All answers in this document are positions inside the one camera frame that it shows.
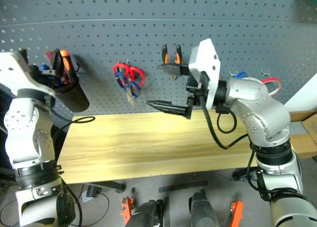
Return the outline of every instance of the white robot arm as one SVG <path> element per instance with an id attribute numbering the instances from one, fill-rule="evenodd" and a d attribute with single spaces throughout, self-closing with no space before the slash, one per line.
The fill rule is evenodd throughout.
<path id="1" fill-rule="evenodd" d="M 52 120 L 46 97 L 52 88 L 35 81 L 19 52 L 0 53 L 0 83 L 16 98 L 4 117 L 6 153 L 15 171 L 19 223 L 65 227 L 75 218 L 74 202 L 60 178 L 51 137 Z"/>
<path id="2" fill-rule="evenodd" d="M 210 39 L 192 49 L 188 70 L 187 107 L 160 100 L 146 103 L 188 119 L 193 105 L 200 105 L 214 140 L 223 149 L 248 136 L 252 149 L 248 170 L 256 154 L 258 187 L 252 185 L 249 174 L 248 182 L 260 192 L 263 200 L 270 201 L 272 226 L 317 227 L 317 210 L 302 195 L 302 174 L 289 137 L 290 116 L 283 104 L 273 99 L 266 86 L 255 78 L 231 79 L 228 83 L 219 81 L 220 61 Z M 208 114 L 208 109 L 212 108 L 225 109 L 240 117 L 247 135 L 229 146 L 221 144 Z"/>

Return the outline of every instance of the black cable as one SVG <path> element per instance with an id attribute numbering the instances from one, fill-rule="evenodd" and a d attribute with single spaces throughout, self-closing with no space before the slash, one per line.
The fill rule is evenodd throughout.
<path id="1" fill-rule="evenodd" d="M 82 185 L 82 186 L 81 186 L 81 190 L 80 190 L 80 193 L 79 193 L 79 195 L 78 195 L 77 199 L 79 199 L 79 198 L 80 198 L 81 194 L 83 193 L 83 189 L 84 189 L 84 185 Z"/>
<path id="2" fill-rule="evenodd" d="M 80 123 L 88 123 L 88 122 L 92 122 L 94 121 L 96 118 L 94 116 L 86 116 L 86 117 L 81 117 L 81 118 L 78 118 L 74 121 L 72 120 L 68 120 L 62 116 L 60 116 L 57 112 L 54 111 L 54 109 L 52 107 L 50 107 L 50 111 L 51 113 L 53 113 L 55 116 L 57 116 L 58 118 L 68 122 L 65 126 L 63 126 L 62 128 L 58 129 L 58 131 L 55 133 L 55 135 L 53 136 L 53 144 L 55 144 L 56 140 L 57 140 L 57 137 L 59 136 L 60 133 L 62 133 L 62 131 L 68 127 L 69 125 L 73 124 L 73 123 L 76 123 L 76 124 L 80 124 Z"/>
<path id="3" fill-rule="evenodd" d="M 231 179 L 226 177 L 225 175 L 219 174 L 219 176 L 223 177 L 224 179 L 230 180 L 230 181 L 235 181 L 235 182 L 243 182 L 243 180 L 236 180 L 236 179 Z"/>
<path id="4" fill-rule="evenodd" d="M 232 143 L 230 143 L 228 146 L 224 146 L 220 140 L 218 139 L 214 129 L 213 129 L 213 126 L 212 126 L 212 123 L 211 123 L 211 119 L 210 119 L 210 116 L 209 116 L 209 113 L 208 113 L 208 110 L 206 108 L 206 103 L 205 103 L 205 97 L 203 95 L 201 95 L 199 97 L 199 102 L 200 102 L 200 106 L 202 107 L 203 109 L 203 112 L 205 114 L 205 117 L 206 117 L 206 120 L 207 120 L 207 123 L 208 123 L 208 127 L 209 127 L 209 130 L 210 130 L 210 133 L 212 135 L 212 138 L 214 139 L 214 141 L 216 142 L 216 144 L 222 148 L 222 149 L 229 149 L 230 147 L 234 146 L 237 142 L 239 142 L 240 140 L 242 140 L 243 138 L 247 137 L 248 134 L 244 134 L 242 136 L 240 136 L 239 138 L 237 138 L 236 140 L 234 140 Z"/>
<path id="5" fill-rule="evenodd" d="M 65 183 L 65 181 L 60 178 L 63 185 L 65 186 L 65 188 L 67 189 L 67 191 L 69 191 L 69 193 L 71 194 L 71 196 L 73 197 L 73 199 L 75 200 L 77 206 L 78 206 L 78 211 L 79 211 L 79 223 L 78 223 L 78 227 L 82 227 L 82 221 L 83 221 L 83 211 L 81 209 L 80 203 L 76 197 L 76 195 L 74 194 L 74 192 L 69 188 L 69 186 Z"/>
<path id="6" fill-rule="evenodd" d="M 250 167 L 251 167 L 251 163 L 252 163 L 253 158 L 254 158 L 254 153 L 255 153 L 255 152 L 252 150 L 251 157 L 250 157 L 250 159 L 249 159 L 248 166 L 247 166 L 247 180 L 248 180 L 248 183 L 249 183 L 249 185 L 250 185 L 254 190 L 256 190 L 256 191 L 272 194 L 272 193 L 274 193 L 274 191 L 272 191 L 272 190 L 260 189 L 260 188 L 258 188 L 258 187 L 256 187 L 256 186 L 254 186 L 253 183 L 251 182 L 251 178 L 250 178 Z"/>
<path id="7" fill-rule="evenodd" d="M 286 188 L 275 189 L 275 190 L 264 190 L 264 189 L 261 189 L 261 188 L 254 186 L 253 183 L 251 182 L 251 178 L 250 178 L 250 167 L 251 167 L 252 160 L 254 158 L 254 154 L 255 154 L 255 152 L 252 151 L 251 157 L 250 157 L 250 160 L 249 160 L 249 163 L 247 166 L 247 180 L 248 180 L 249 185 L 254 190 L 259 191 L 259 192 L 269 193 L 272 195 L 272 198 L 274 198 L 274 196 L 277 196 L 280 194 L 296 196 L 296 197 L 299 197 L 299 198 L 304 199 L 305 201 L 311 203 L 317 209 L 316 205 L 308 197 L 306 197 L 305 195 L 302 195 L 300 193 L 297 193 L 296 190 L 293 188 L 286 187 Z"/>
<path id="8" fill-rule="evenodd" d="M 8 205 L 10 205 L 11 203 L 13 203 L 13 202 L 15 202 L 16 200 L 13 200 L 13 201 L 10 201 L 9 203 L 7 203 L 2 209 L 1 209 L 1 211 L 0 211 L 0 223 L 3 225 L 3 226 L 5 226 L 5 227 L 14 227 L 14 226 L 16 226 L 18 223 L 16 223 L 16 224 L 14 224 L 13 226 L 9 226 L 9 225 L 6 225 L 6 224 L 4 224 L 3 222 L 2 222 L 2 219 L 1 219 L 1 215 L 2 215 L 2 212 L 4 211 L 4 209 L 8 206 Z"/>
<path id="9" fill-rule="evenodd" d="M 219 124 L 219 121 L 220 121 L 220 116 L 221 116 L 221 113 L 219 113 L 218 117 L 217 117 L 217 127 L 218 127 L 218 130 L 221 132 L 221 133 L 224 133 L 224 134 L 229 134 L 231 132 L 233 132 L 236 127 L 237 127 L 237 117 L 236 115 L 232 112 L 232 111 L 229 111 L 229 113 L 232 115 L 232 118 L 233 118 L 233 127 L 231 130 L 229 131 L 224 131 L 223 129 L 221 129 L 220 127 L 220 124 Z"/>
<path id="10" fill-rule="evenodd" d="M 80 68 L 80 64 L 77 62 L 76 65 L 77 65 L 77 70 L 75 72 L 78 72 Z"/>
<path id="11" fill-rule="evenodd" d="M 97 220 L 96 222 L 94 222 L 94 223 L 92 223 L 92 224 L 90 224 L 90 225 L 82 226 L 82 227 L 93 226 L 93 225 L 95 225 L 96 223 L 98 223 L 99 221 L 101 221 L 101 220 L 106 216 L 106 214 L 107 214 L 107 212 L 108 212 L 108 210 L 109 210 L 110 201 L 109 201 L 109 198 L 108 198 L 106 195 L 104 195 L 104 194 L 102 194 L 102 193 L 99 193 L 99 194 L 102 195 L 102 196 L 104 196 L 104 197 L 107 199 L 107 201 L 108 201 L 108 206 L 107 206 L 107 209 L 106 209 L 105 213 L 104 213 L 103 216 L 101 216 L 101 218 L 100 218 L 99 220 Z"/>

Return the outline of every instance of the white wall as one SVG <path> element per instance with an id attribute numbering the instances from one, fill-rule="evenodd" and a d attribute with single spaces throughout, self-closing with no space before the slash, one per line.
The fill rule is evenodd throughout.
<path id="1" fill-rule="evenodd" d="M 287 101 L 289 112 L 317 110 L 317 73 Z"/>

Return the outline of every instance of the wooden table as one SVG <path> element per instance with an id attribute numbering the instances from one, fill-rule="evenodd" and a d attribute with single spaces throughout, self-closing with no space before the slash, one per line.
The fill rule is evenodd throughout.
<path id="1" fill-rule="evenodd" d="M 210 115 L 222 143 L 246 133 L 238 119 L 235 132 L 222 134 L 215 126 L 217 114 L 211 111 Z M 223 115 L 220 124 L 229 130 L 233 120 Z M 191 120 L 160 112 L 118 114 L 72 124 L 58 164 L 67 183 L 82 183 L 246 167 L 250 153 L 247 138 L 229 150 L 219 148 L 202 111 L 194 111 Z"/>

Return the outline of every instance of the scissors handle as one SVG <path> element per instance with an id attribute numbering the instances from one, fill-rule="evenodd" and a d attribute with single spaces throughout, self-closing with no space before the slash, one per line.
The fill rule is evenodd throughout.
<path id="1" fill-rule="evenodd" d="M 140 90 L 141 90 L 140 86 L 139 86 L 136 82 L 134 82 L 134 81 L 129 81 L 129 82 L 128 82 L 128 86 L 134 87 L 137 91 L 140 91 Z M 133 92 L 133 89 L 131 89 L 131 92 L 132 92 L 132 96 L 133 96 L 134 98 L 137 98 L 137 97 L 138 97 L 138 95 Z"/>
<path id="2" fill-rule="evenodd" d="M 117 80 L 119 86 L 126 90 L 126 83 L 127 83 L 127 78 L 125 75 L 121 72 L 115 72 L 115 79 Z"/>
<path id="3" fill-rule="evenodd" d="M 124 63 L 117 63 L 113 67 L 113 73 L 115 74 L 116 72 L 119 72 L 118 71 L 119 68 L 123 68 L 125 70 L 124 75 L 125 75 L 125 77 L 128 78 L 128 75 L 130 72 L 130 66 L 128 66 L 127 64 L 124 64 Z"/>
<path id="4" fill-rule="evenodd" d="M 139 86 L 142 87 L 144 85 L 144 83 L 145 83 L 145 74 L 144 74 L 144 72 L 138 67 L 130 66 L 130 76 L 131 76 L 131 80 L 132 81 L 135 81 L 134 72 L 138 73 L 141 76 L 142 81 L 139 83 Z"/>

